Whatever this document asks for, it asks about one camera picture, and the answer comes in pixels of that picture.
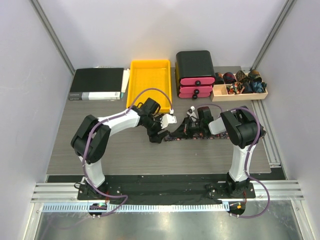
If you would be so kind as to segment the dark patterned necktie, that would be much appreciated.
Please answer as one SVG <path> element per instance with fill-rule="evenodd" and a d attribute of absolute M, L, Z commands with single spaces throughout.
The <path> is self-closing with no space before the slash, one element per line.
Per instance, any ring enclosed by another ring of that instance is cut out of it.
<path fill-rule="evenodd" d="M 182 141 L 182 140 L 214 140 L 214 139 L 229 139 L 227 131 L 218 134 L 204 134 L 202 131 L 190 131 L 184 129 L 176 129 L 164 136 L 165 142 Z"/>

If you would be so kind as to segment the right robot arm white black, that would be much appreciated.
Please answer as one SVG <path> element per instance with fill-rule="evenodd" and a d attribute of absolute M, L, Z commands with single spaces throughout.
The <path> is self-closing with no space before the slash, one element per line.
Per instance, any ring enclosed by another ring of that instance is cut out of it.
<path fill-rule="evenodd" d="M 249 189 L 252 154 L 265 134 L 258 117 L 246 106 L 222 111 L 214 119 L 210 108 L 200 105 L 190 107 L 180 126 L 165 140 L 229 139 L 233 144 L 232 163 L 220 190 L 236 198 Z"/>

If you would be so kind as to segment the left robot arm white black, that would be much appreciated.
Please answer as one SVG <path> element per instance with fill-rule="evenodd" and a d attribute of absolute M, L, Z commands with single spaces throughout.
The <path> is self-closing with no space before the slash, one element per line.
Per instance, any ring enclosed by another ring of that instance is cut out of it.
<path fill-rule="evenodd" d="M 100 118 L 90 114 L 83 119 L 70 145 L 81 161 L 88 195 L 100 200 L 107 193 L 102 157 L 111 136 L 139 126 L 147 130 L 152 143 L 160 144 L 169 135 L 166 128 L 177 123 L 177 118 L 173 109 L 169 113 L 159 114 L 160 108 L 160 104 L 149 97 L 144 103 L 131 105 L 118 114 Z"/>

